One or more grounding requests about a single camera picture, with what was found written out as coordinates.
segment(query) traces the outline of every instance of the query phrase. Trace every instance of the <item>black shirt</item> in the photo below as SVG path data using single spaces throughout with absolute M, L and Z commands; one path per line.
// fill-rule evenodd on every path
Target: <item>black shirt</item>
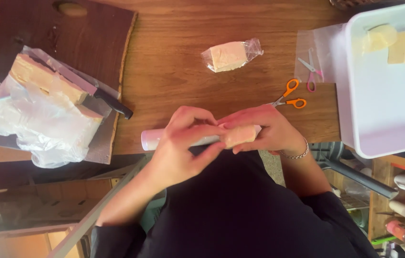
M 91 257 L 378 255 L 333 193 L 300 199 L 273 181 L 257 151 L 224 150 L 201 174 L 167 189 L 148 235 L 138 224 L 96 226 Z

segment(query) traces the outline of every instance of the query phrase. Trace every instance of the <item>scissors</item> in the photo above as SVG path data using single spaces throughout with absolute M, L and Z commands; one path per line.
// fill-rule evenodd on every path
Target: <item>scissors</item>
M 316 70 L 314 68 L 314 62 L 313 62 L 313 55 L 312 55 L 312 51 L 314 51 L 313 48 L 310 48 L 308 50 L 309 53 L 309 63 L 307 63 L 306 61 L 304 61 L 303 59 L 298 57 L 298 61 L 300 61 L 307 69 L 309 69 L 309 71 L 311 71 L 311 73 L 309 74 L 309 79 L 308 79 L 308 83 L 306 84 L 308 91 L 310 92 L 314 92 L 316 91 L 316 80 L 314 78 L 314 73 L 317 73 L 318 75 L 320 75 L 320 77 L 324 77 L 323 73 L 321 70 Z M 314 89 L 311 90 L 311 88 L 309 88 L 309 83 L 313 83 L 314 84 Z
M 290 88 L 291 82 L 296 83 L 293 88 Z M 287 91 L 282 95 L 282 97 L 280 97 L 278 100 L 276 100 L 275 102 L 270 103 L 270 104 L 273 105 L 274 107 L 277 107 L 278 105 L 292 104 L 295 108 L 304 108 L 304 106 L 306 106 L 306 100 L 303 100 L 303 99 L 295 99 L 295 100 L 291 100 L 291 101 L 280 102 L 283 98 L 288 96 L 288 94 L 290 94 L 292 91 L 296 90 L 298 87 L 298 84 L 300 84 L 300 82 L 297 79 L 291 79 L 287 83 Z M 301 106 L 297 106 L 297 102 L 303 102 L 303 104 Z

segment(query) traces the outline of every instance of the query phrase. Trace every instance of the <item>orange scissors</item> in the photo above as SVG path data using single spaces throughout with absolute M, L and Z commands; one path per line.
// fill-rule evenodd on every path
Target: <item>orange scissors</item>
M 295 82 L 295 86 L 293 88 L 290 88 L 291 82 Z M 278 105 L 292 104 L 295 108 L 304 108 L 306 106 L 306 100 L 304 100 L 304 99 L 295 99 L 295 100 L 291 100 L 291 101 L 280 102 L 283 98 L 288 96 L 288 94 L 290 94 L 292 91 L 296 90 L 298 87 L 298 84 L 300 84 L 300 82 L 297 79 L 291 79 L 287 83 L 287 91 L 282 95 L 282 97 L 280 97 L 278 100 L 276 100 L 276 102 L 273 102 L 270 104 L 273 105 L 274 107 L 277 107 Z M 303 102 L 303 103 L 300 106 L 297 106 L 297 102 Z

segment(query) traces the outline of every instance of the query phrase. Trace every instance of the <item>black knife handle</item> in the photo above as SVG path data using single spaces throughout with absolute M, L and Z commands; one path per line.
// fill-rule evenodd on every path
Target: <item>black knife handle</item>
M 130 119 L 132 114 L 134 114 L 129 108 L 101 89 L 96 90 L 94 97 L 103 99 L 113 110 L 123 114 L 125 119 Z

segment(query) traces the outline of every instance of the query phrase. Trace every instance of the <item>orange scissor handle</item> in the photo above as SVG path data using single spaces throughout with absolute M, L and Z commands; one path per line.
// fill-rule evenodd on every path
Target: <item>orange scissor handle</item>
M 290 83 L 295 82 L 295 86 L 293 88 L 290 88 Z M 284 93 L 284 97 L 288 96 L 288 94 L 290 94 L 292 91 L 296 90 L 298 87 L 298 84 L 300 84 L 300 82 L 297 79 L 291 79 L 288 83 L 287 83 L 287 91 Z
M 297 106 L 297 102 L 303 102 L 301 106 Z M 306 106 L 306 100 L 303 99 L 295 99 L 292 101 L 286 101 L 287 104 L 292 104 L 295 108 L 304 108 Z

